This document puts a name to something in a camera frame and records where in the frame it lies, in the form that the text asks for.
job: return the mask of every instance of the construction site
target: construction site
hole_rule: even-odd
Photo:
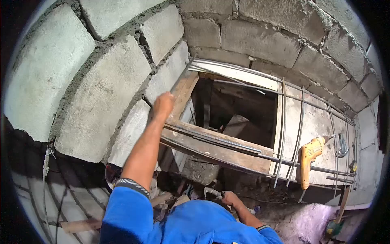
[[[44,1],[7,70],[20,209],[45,243],[99,243],[170,91],[154,223],[182,195],[232,191],[283,243],[345,243],[385,167],[376,50],[345,0]]]

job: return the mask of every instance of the tape measure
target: tape measure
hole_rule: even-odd
[[[355,173],[357,169],[358,169],[358,164],[356,163],[355,160],[353,160],[352,163],[349,165],[349,172]]]

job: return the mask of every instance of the blue shirt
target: blue shirt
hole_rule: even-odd
[[[140,191],[115,187],[103,219],[100,243],[282,243],[276,232],[257,231],[235,220],[222,206],[193,200],[172,209],[153,224],[152,205]]]

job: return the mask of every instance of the blue sleeve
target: blue sleeve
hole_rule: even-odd
[[[100,243],[141,243],[153,228],[153,208],[139,191],[117,186],[111,193],[100,230]]]
[[[264,236],[272,244],[283,244],[278,234],[268,225],[257,228],[260,235]]]

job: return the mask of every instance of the forearm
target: forearm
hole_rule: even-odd
[[[249,212],[249,210],[242,203],[242,201],[235,203],[233,207],[236,210],[238,218],[240,219],[241,223],[255,228],[264,225],[263,222],[261,222],[258,218],[256,218],[253,214]]]
[[[123,168],[122,177],[130,178],[149,191],[157,162],[164,119],[154,118],[134,145]]]

